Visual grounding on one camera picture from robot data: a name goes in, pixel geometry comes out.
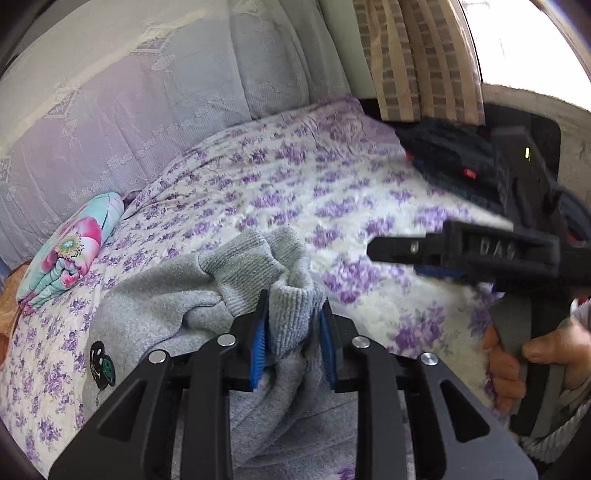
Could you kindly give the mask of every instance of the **folded blanket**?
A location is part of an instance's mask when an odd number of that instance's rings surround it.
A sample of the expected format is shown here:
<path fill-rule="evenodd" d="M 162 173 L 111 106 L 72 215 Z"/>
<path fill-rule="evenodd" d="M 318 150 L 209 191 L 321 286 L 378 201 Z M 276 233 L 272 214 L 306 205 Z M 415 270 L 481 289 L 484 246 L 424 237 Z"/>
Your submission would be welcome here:
<path fill-rule="evenodd" d="M 123 201 L 104 193 L 81 206 L 33 258 L 17 291 L 23 315 L 72 288 L 86 273 L 123 215 Z"/>
<path fill-rule="evenodd" d="M 267 367 L 253 393 L 230 394 L 235 478 L 307 480 L 343 465 L 355 450 L 356 397 L 333 394 L 324 379 L 314 320 L 326 293 L 286 226 L 247 230 L 213 252 L 163 262 L 111 290 L 86 344 L 85 417 L 148 352 L 195 351 L 253 311 L 262 289 L 269 290 Z M 110 357 L 104 375 L 93 371 L 91 352 Z M 172 478 L 177 474 L 175 462 Z"/>

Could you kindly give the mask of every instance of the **black handle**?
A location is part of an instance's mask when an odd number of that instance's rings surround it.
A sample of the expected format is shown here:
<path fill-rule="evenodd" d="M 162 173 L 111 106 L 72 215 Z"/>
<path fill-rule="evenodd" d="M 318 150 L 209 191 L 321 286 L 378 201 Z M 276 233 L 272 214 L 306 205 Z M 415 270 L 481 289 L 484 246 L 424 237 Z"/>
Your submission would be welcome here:
<path fill-rule="evenodd" d="M 531 301 L 531 338 L 538 338 L 555 331 L 570 315 L 566 299 L 534 298 Z M 523 436 L 548 435 L 551 416 L 562 388 L 562 377 L 552 378 L 550 365 L 528 363 L 525 398 L 517 414 L 511 417 L 511 430 Z"/>
<path fill-rule="evenodd" d="M 441 360 L 398 360 L 414 373 L 405 399 L 417 478 L 537 480 L 523 450 Z"/>
<path fill-rule="evenodd" d="M 580 480 L 588 478 L 591 472 L 589 439 L 591 438 L 591 409 L 587 411 L 581 425 L 566 450 L 552 464 L 541 480 Z"/>
<path fill-rule="evenodd" d="M 172 364 L 167 353 L 145 358 L 57 458 L 50 480 L 169 478 L 181 399 L 168 387 Z"/>
<path fill-rule="evenodd" d="M 405 472 L 406 443 L 402 410 L 398 399 L 394 356 L 379 343 L 362 338 L 365 348 L 350 351 L 365 364 L 365 381 L 359 389 L 356 480 L 390 478 Z M 400 480 L 408 474 L 398 476 Z"/>
<path fill-rule="evenodd" d="M 191 386 L 183 432 L 181 480 L 231 480 L 229 391 L 223 380 L 226 358 L 238 344 L 208 341 L 191 358 Z"/>

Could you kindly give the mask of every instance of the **blanket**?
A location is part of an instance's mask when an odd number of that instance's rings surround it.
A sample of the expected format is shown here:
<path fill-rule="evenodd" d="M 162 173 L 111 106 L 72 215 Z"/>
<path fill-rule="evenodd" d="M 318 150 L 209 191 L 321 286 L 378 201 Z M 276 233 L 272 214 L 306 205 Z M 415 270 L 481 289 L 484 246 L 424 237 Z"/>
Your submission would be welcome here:
<path fill-rule="evenodd" d="M 0 371 L 0 417 L 47 476 L 92 408 L 82 402 L 90 375 L 84 349 L 108 293 L 158 264 L 227 244 L 248 227 L 266 233 L 288 224 L 306 244 L 334 311 L 340 301 L 339 314 L 392 352 L 435 352 L 489 404 L 480 344 L 492 296 L 366 255 L 375 235 L 421 235 L 454 218 L 510 226 L 430 187 L 394 130 L 365 116 L 354 99 L 222 131 L 180 155 L 137 196 L 75 288 L 21 318 Z M 355 445 L 319 480 L 352 478 L 354 463 Z"/>
<path fill-rule="evenodd" d="M 124 280 L 106 295 L 85 349 L 91 373 L 82 392 L 85 416 L 148 352 L 195 351 L 254 311 L 262 289 L 269 290 L 267 368 L 255 392 L 230 395 L 236 478 L 306 480 L 333 471 L 352 452 L 356 401 L 333 394 L 324 380 L 314 319 L 326 292 L 287 226 L 246 230 L 215 251 L 182 255 Z M 98 357 L 103 361 L 94 362 Z"/>
<path fill-rule="evenodd" d="M 37 252 L 17 291 L 23 315 L 72 288 L 90 268 L 123 215 L 123 201 L 104 193 L 82 205 Z"/>

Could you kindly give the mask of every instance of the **bed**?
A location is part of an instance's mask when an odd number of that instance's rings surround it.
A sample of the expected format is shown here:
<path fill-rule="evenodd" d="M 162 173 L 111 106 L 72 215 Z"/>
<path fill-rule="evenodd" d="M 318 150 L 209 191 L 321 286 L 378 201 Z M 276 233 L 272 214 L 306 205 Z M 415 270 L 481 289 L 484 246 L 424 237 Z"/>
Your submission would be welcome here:
<path fill-rule="evenodd" d="M 50 41 L 49 47 L 34 42 L 0 82 L 0 136 L 16 138 L 10 155 L 4 152 L 0 161 L 0 213 L 11 220 L 0 228 L 0 254 L 9 265 L 32 256 L 67 217 L 70 204 L 74 209 L 100 189 L 139 192 L 87 276 L 21 319 L 0 371 L 0 417 L 44 476 L 82 426 L 83 350 L 101 298 L 130 275 L 181 254 L 214 249 L 251 227 L 265 231 L 291 225 L 309 246 L 314 275 L 338 313 L 393 352 L 437 352 L 490 403 L 491 385 L 479 347 L 490 321 L 490 292 L 418 277 L 399 265 L 374 264 L 365 250 L 376 235 L 435 231 L 446 219 L 510 225 L 430 187 L 418 175 L 394 130 L 364 115 L 349 94 L 332 41 L 337 35 L 330 36 L 315 2 L 304 3 L 306 7 L 289 0 L 241 0 L 231 4 L 229 15 L 215 11 L 215 2 L 204 1 L 204 10 L 196 13 L 194 5 L 179 1 L 173 5 L 178 7 L 173 21 L 169 9 L 146 2 L 135 24 L 113 26 L 115 40 L 103 44 L 101 39 L 98 50 L 89 53 L 107 62 L 106 67 L 92 71 L 95 59 L 79 68 L 79 75 L 69 79 L 75 89 L 60 90 L 58 104 L 40 101 L 39 93 L 31 100 L 31 111 L 22 105 L 15 110 L 17 103 L 3 89 L 20 88 L 17 80 L 33 55 L 51 57 L 50 40 L 73 31 L 82 34 L 76 27 L 81 15 L 94 15 L 98 28 L 105 21 L 98 5 L 124 8 L 119 2 L 92 0 L 40 38 Z M 158 25 L 154 18 L 159 18 Z M 127 33 L 121 34 L 119 27 Z M 189 68 L 187 59 L 199 64 L 209 58 L 199 57 L 202 51 L 195 46 L 187 50 L 194 43 L 188 38 L 204 38 L 199 37 L 202 27 L 211 35 L 223 30 L 223 42 L 206 43 L 221 52 L 218 59 L 230 58 L 233 64 L 225 72 L 215 70 L 215 78 L 231 79 L 230 91 L 223 95 L 215 94 L 223 87 L 220 81 L 206 85 L 209 93 L 204 94 L 199 82 L 214 77 Z M 251 38 L 241 36 L 245 30 L 252 32 Z M 237 36 L 240 41 L 228 43 Z M 128 50 L 104 60 L 100 49 L 115 44 Z M 248 57 L 240 45 L 257 46 L 258 57 Z M 79 54 L 74 49 L 72 55 Z M 222 68 L 212 61 L 205 65 Z M 49 71 L 59 77 L 59 69 Z M 199 81 L 192 83 L 191 74 Z M 366 78 L 360 75 L 353 83 L 365 85 L 371 96 L 371 86 L 363 84 Z M 55 92 L 46 92 L 46 97 L 54 98 Z M 163 95 L 161 103 L 158 95 Z M 31 116 L 44 108 L 41 117 Z M 2 124 L 5 111 L 20 115 L 21 121 L 8 128 Z M 63 163 L 30 169 L 30 159 L 41 158 L 43 148 L 53 149 L 48 158 Z M 87 171 L 89 163 L 80 152 L 94 152 L 95 168 Z M 63 184 L 63 177 L 71 179 L 67 187 L 53 191 L 50 187 Z M 12 189 L 19 184 L 15 179 L 26 188 Z M 31 201 L 32 192 L 43 199 L 41 205 Z M 353 463 L 353 457 L 343 459 L 327 472 L 328 478 L 352 478 Z"/>

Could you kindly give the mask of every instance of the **black fabric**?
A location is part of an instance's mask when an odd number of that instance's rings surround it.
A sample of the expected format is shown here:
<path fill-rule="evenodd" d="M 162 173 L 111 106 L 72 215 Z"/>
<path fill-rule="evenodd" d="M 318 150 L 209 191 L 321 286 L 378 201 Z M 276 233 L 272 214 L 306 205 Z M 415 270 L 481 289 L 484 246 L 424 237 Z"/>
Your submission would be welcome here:
<path fill-rule="evenodd" d="M 378 100 L 375 98 L 360 100 L 365 115 L 381 121 Z M 484 138 L 489 138 L 490 130 L 496 127 L 526 127 L 530 131 L 540 153 L 546 161 L 546 165 L 556 179 L 558 177 L 558 166 L 560 164 L 560 142 L 561 132 L 558 123 L 533 113 L 524 112 L 502 105 L 492 103 L 484 104 L 486 126 L 479 127 L 478 132 Z M 399 130 L 406 130 L 417 125 L 416 122 L 384 122 L 387 125 Z"/>
<path fill-rule="evenodd" d="M 402 146 L 425 180 L 493 213 L 503 214 L 507 172 L 494 147 L 473 126 L 426 118 L 397 129 Z"/>
<path fill-rule="evenodd" d="M 558 460 L 549 469 L 540 469 L 541 480 L 583 480 L 591 478 L 591 410 L 583 421 L 574 438 Z"/>
<path fill-rule="evenodd" d="M 555 183 L 554 187 L 562 192 L 560 211 L 569 226 L 571 234 L 577 240 L 591 241 L 591 212 L 589 212 L 587 206 L 574 193 L 558 185 L 558 183 Z"/>

